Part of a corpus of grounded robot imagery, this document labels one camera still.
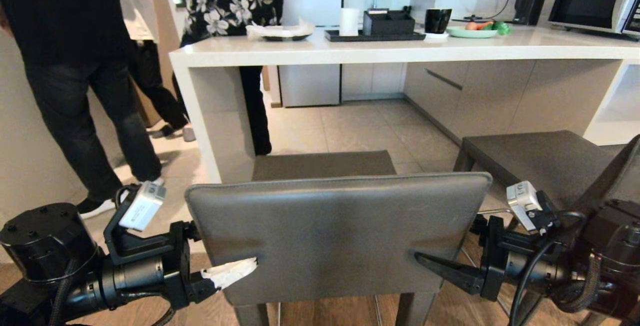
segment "black mug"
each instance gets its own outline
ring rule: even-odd
[[[427,9],[424,17],[424,32],[443,34],[451,19],[451,9]]]

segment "gray stool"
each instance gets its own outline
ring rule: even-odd
[[[477,162],[503,185],[530,181],[558,209],[588,210],[610,198],[640,201],[639,139],[613,157],[569,131],[465,137],[454,171],[471,171]],[[514,217],[509,227],[517,222]],[[542,298],[527,292],[516,324],[526,324]],[[582,324],[595,326],[604,319],[589,313]]]
[[[613,156],[570,131],[465,137],[455,172],[477,162],[503,185],[530,181],[558,209],[568,209],[601,175]]]
[[[395,323],[422,326],[442,279],[412,250],[455,258],[491,177],[376,176],[393,173],[387,152],[269,156],[254,171],[267,182],[190,187],[211,262],[258,256],[224,290],[240,324],[267,326],[270,302],[399,293]]]

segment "black pants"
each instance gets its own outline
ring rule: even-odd
[[[89,190],[90,200],[114,197],[122,183],[96,135],[89,113],[89,86],[115,125],[119,145],[133,175],[140,181],[160,177],[160,160],[136,110],[126,61],[82,66],[25,63],[24,68],[44,123]]]
[[[242,79],[244,100],[246,102],[249,126],[251,127],[251,138],[253,138],[253,148],[256,155],[268,155],[272,152],[267,111],[265,109],[265,103],[263,102],[263,93],[260,91],[260,74],[262,72],[262,66],[240,67],[240,79]],[[176,75],[173,75],[173,86],[175,87],[178,102],[184,106],[185,101],[180,93]]]
[[[132,41],[135,59],[128,64],[128,71],[160,117],[176,130],[187,125],[186,111],[171,92],[163,87],[160,73],[158,46],[153,41]]]

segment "wooden floor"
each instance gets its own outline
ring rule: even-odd
[[[478,238],[469,234],[464,247],[471,257],[480,261],[482,249],[477,244]],[[468,263],[464,255],[459,256],[459,262]],[[192,256],[192,269],[210,267],[206,255]],[[20,278],[18,269],[12,264],[0,265],[0,291],[4,291]],[[514,287],[505,285],[501,297],[511,305]],[[382,324],[393,325],[398,310],[398,295],[378,296]],[[118,324],[118,325],[147,325],[153,324],[167,309],[168,304],[160,298],[147,298],[135,301],[114,311],[103,311],[82,317],[74,323],[84,324]],[[269,318],[272,325],[278,324],[278,305],[269,304]],[[579,314],[564,314],[557,310],[551,301],[545,300],[541,309],[530,323],[533,326],[554,326],[560,324],[578,324],[586,312]],[[429,326],[442,324],[459,325],[499,325],[507,324],[508,318],[498,303],[492,303],[479,296],[469,296],[449,283],[445,283],[430,311],[427,323]],[[375,325],[377,324],[375,299],[371,297],[332,298],[318,301],[284,303],[281,306],[281,324],[285,326],[298,325]],[[619,324],[619,321],[608,319],[606,326]],[[198,304],[179,310],[169,323],[174,326],[182,325],[237,325],[233,308],[219,293]]]

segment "refrigerator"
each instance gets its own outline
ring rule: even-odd
[[[342,4],[343,0],[285,0],[282,25],[297,25],[302,18],[318,30],[335,29]],[[284,107],[340,103],[339,64],[279,66],[278,72]]]

